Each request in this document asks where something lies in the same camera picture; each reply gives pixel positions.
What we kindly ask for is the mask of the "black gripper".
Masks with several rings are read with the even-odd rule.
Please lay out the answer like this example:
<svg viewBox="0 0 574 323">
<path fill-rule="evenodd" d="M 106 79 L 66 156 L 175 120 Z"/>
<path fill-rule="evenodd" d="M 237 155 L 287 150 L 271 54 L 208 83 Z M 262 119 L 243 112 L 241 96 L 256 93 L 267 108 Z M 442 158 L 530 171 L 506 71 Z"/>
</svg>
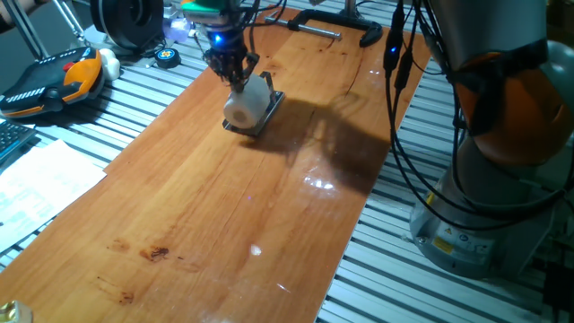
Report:
<svg viewBox="0 0 574 323">
<path fill-rule="evenodd" d="M 205 62 L 223 81 L 235 87 L 235 92 L 243 92 L 260 58 L 257 53 L 248 52 L 244 27 L 202 24 L 201 32 L 210 45 L 204 53 Z M 238 79 L 235 68 L 240 68 Z"/>
</svg>

